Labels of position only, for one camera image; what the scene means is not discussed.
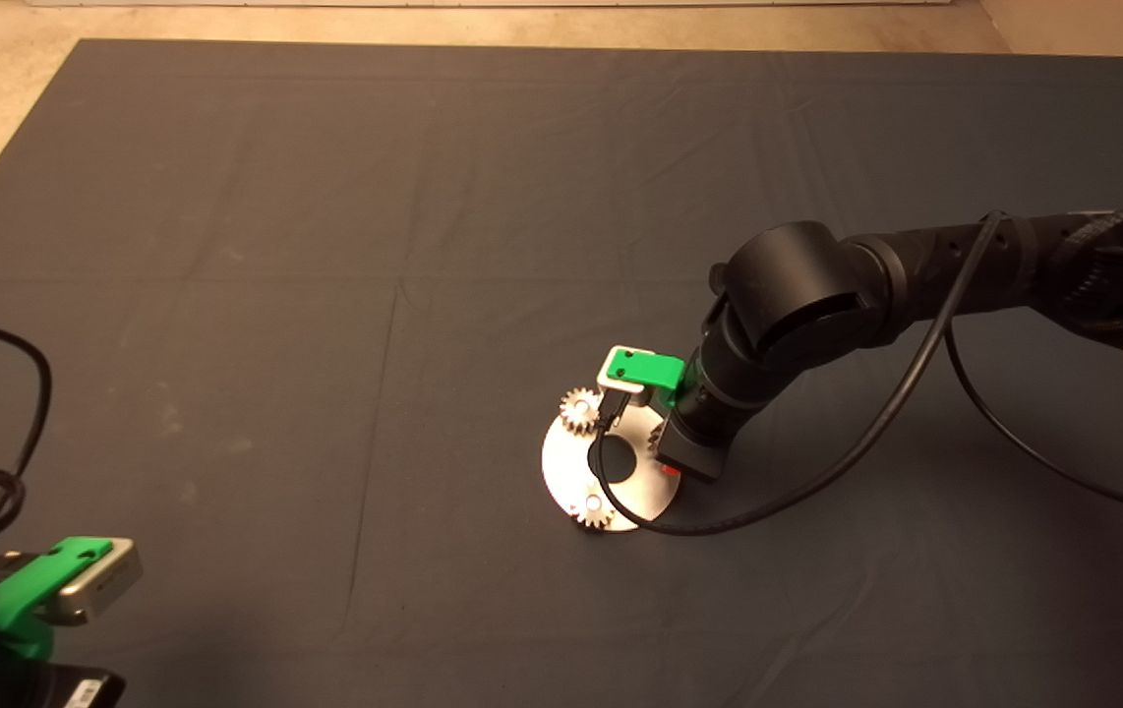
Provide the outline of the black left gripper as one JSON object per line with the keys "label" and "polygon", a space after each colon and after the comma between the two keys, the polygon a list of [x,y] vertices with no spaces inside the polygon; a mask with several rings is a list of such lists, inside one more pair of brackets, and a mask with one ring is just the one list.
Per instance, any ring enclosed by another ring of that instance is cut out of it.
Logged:
{"label": "black left gripper", "polygon": [[127,690],[120,674],[103,668],[39,663],[35,674],[35,707],[117,707]]}

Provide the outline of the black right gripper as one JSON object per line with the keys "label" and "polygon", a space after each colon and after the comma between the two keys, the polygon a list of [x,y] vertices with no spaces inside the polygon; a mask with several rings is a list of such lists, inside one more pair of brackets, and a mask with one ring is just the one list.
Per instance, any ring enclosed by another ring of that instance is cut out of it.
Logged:
{"label": "black right gripper", "polygon": [[672,409],[656,432],[655,459],[672,468],[661,469],[666,484],[679,484],[683,475],[715,483],[725,471],[725,441],[692,432],[682,414]]}

